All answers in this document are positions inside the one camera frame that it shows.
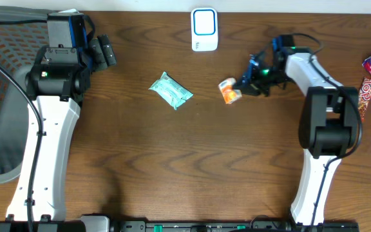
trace white rectangular device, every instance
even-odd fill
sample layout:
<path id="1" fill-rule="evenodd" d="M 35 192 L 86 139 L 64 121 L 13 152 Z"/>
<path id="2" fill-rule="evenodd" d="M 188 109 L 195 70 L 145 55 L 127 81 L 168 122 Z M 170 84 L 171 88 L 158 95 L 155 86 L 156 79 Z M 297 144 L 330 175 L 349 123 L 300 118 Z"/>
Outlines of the white rectangular device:
<path id="1" fill-rule="evenodd" d="M 214 51 L 218 45 L 217 11 L 196 8 L 191 12 L 191 48 L 196 52 Z"/>

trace light blue wrapper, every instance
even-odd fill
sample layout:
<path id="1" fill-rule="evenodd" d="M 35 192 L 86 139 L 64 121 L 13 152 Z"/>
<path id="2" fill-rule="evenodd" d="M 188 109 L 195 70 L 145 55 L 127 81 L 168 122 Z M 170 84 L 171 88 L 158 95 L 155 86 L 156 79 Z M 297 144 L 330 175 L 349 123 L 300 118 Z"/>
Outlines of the light blue wrapper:
<path id="1" fill-rule="evenodd" d="M 156 91 L 174 110 L 177 110 L 177 107 L 193 96 L 190 91 L 174 81 L 166 72 L 154 82 L 149 90 Z"/>

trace wooden table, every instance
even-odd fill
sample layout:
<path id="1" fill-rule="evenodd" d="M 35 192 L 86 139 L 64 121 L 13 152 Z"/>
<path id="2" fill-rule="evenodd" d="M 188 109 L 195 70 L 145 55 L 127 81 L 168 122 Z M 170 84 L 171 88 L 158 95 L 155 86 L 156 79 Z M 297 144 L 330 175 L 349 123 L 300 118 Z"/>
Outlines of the wooden table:
<path id="1" fill-rule="evenodd" d="M 189 13 L 88 14 L 97 33 L 109 35 L 118 65 L 91 78 L 68 161 L 68 219 L 284 217 L 303 165 L 304 97 L 289 84 L 226 105 L 217 84 L 240 77 L 250 53 L 288 32 L 321 39 L 319 60 L 344 85 L 358 88 L 368 75 L 361 63 L 371 55 L 371 15 L 221 13 L 218 49 L 195 53 Z M 147 90 L 163 71 L 194 93 L 177 111 Z M 0 220 L 15 187 L 0 185 Z M 371 231 L 371 103 L 363 143 L 338 168 L 325 218 Z"/>

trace orange snack packet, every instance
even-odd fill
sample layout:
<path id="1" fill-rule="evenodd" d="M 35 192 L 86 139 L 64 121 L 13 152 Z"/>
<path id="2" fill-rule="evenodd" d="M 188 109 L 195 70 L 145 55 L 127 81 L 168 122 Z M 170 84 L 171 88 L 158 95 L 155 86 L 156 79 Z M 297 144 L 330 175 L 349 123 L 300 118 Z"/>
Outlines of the orange snack packet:
<path id="1" fill-rule="evenodd" d="M 242 92 L 240 90 L 233 89 L 233 84 L 235 82 L 236 79 L 231 77 L 227 78 L 218 85 L 218 88 L 220 89 L 226 104 L 231 104 L 242 98 Z"/>

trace white wall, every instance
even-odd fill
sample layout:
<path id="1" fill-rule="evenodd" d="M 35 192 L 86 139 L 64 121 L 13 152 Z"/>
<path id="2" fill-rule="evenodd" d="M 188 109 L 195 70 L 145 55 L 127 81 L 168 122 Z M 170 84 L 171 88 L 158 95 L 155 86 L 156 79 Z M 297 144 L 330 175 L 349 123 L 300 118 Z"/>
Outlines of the white wall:
<path id="1" fill-rule="evenodd" d="M 154 12 L 190 12 L 197 6 L 211 6 L 219 12 L 371 14 L 371 0 L 0 0 L 0 6 Z"/>

